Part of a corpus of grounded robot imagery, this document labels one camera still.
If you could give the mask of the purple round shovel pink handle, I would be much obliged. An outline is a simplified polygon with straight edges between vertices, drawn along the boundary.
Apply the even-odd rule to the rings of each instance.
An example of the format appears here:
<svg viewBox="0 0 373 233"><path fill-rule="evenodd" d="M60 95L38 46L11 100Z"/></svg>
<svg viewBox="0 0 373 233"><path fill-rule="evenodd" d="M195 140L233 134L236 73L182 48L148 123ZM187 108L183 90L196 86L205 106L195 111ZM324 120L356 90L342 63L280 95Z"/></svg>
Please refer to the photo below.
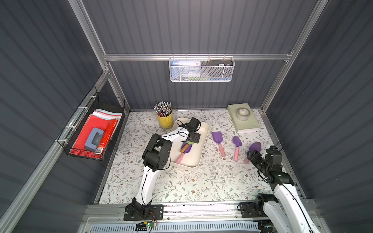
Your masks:
<svg viewBox="0 0 373 233"><path fill-rule="evenodd" d="M181 155L180 155L180 156L178 157L178 159L176 160L176 163L177 163L177 164L180 164L180 163L181 163L181 161L182 161L184 155L185 155L186 153L189 153L190 150L191 150L191 148L192 148L192 145L191 145L191 144L188 144L188 143L185 144L185 146L181 149Z"/></svg>

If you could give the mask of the purple square shovel pink handle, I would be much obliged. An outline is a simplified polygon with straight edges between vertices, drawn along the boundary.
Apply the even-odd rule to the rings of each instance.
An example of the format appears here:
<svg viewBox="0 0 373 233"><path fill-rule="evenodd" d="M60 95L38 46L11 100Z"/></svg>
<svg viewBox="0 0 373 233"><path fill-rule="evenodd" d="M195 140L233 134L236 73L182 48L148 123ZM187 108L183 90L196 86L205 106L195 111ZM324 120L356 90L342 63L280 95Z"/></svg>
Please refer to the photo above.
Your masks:
<svg viewBox="0 0 373 233"><path fill-rule="evenodd" d="M214 142L217 143L221 156L225 157L226 153L225 153L225 151L224 151L224 149L221 145L221 143L223 141L222 133L221 132L213 132L212 133L212 138L213 138Z"/></svg>

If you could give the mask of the purple pointed shovel pink handle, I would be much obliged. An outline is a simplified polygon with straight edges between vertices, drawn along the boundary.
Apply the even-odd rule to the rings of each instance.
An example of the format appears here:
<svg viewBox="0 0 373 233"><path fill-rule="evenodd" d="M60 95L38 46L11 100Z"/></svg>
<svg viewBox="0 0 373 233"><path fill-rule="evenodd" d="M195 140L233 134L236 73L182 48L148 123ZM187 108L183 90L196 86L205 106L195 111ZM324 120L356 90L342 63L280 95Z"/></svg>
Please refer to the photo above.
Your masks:
<svg viewBox="0 0 373 233"><path fill-rule="evenodd" d="M233 143L235 144L236 148L235 148L235 154L234 154L234 162L238 162L239 160L239 149L240 147L242 146L242 141L240 140L240 138L238 136L234 136L233 139L232 139Z"/></svg>

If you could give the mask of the green shovel wooden handle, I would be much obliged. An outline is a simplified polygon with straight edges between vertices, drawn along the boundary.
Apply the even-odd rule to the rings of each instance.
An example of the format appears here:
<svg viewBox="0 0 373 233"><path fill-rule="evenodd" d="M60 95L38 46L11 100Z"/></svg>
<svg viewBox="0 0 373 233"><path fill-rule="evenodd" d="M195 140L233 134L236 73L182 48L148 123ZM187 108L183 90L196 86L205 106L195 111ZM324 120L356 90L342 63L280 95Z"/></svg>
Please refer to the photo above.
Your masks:
<svg viewBox="0 0 373 233"><path fill-rule="evenodd" d="M194 144L194 142L183 142L182 146L181 146L181 149L180 149L180 152L181 153L189 153L191 148L192 148L192 145Z"/></svg>

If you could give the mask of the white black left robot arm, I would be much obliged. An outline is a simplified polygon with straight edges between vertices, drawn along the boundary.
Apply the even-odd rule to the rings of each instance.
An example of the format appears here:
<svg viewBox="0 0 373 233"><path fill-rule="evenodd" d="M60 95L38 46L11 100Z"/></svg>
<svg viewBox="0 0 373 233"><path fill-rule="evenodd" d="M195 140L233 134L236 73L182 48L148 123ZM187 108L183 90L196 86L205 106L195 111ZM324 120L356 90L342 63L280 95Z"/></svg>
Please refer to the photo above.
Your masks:
<svg viewBox="0 0 373 233"><path fill-rule="evenodd" d="M171 150L173 142L182 142L189 146L189 142L199 143L201 135L198 133L202 123L191 118L187 123L178 123L178 127L167 134L153 134L142 155L144 173L137 195L132 199L131 207L141 215L147 215L151 210L153 189L161 171L171 165Z"/></svg>

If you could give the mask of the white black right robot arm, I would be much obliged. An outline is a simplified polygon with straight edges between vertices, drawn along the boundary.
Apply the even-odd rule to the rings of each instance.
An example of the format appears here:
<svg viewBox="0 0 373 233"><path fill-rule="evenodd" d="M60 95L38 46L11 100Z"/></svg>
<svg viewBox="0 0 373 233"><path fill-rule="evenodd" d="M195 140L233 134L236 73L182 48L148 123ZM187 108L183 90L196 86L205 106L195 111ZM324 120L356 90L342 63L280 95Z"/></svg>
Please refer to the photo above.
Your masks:
<svg viewBox="0 0 373 233"><path fill-rule="evenodd" d="M259 193L246 212L252 216L267 216L279 233L319 233L308 214L291 176L283 171L282 154L276 146L259 150L249 149L246 162L251 162L262 181L270 185L272 194Z"/></svg>

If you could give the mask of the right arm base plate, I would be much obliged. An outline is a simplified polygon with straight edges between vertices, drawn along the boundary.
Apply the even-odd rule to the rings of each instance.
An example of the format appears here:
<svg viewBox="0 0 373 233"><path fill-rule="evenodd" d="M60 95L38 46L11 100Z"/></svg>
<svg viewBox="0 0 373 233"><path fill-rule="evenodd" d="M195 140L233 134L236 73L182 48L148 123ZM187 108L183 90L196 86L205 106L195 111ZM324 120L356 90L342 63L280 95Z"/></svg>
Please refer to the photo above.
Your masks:
<svg viewBox="0 0 373 233"><path fill-rule="evenodd" d="M239 203L238 210L243 218L267 217L263 210L263 204L256 202Z"/></svg>

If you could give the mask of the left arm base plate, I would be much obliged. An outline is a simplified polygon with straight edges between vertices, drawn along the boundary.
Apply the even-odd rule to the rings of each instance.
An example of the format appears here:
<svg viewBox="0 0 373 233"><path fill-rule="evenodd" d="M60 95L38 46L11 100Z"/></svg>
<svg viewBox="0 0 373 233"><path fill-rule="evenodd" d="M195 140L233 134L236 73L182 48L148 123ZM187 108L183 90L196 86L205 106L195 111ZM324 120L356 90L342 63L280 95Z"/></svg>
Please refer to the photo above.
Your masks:
<svg viewBox="0 0 373 233"><path fill-rule="evenodd" d="M129 204L125 208L124 221L140 221L140 220L162 220L164 205L132 205Z"/></svg>

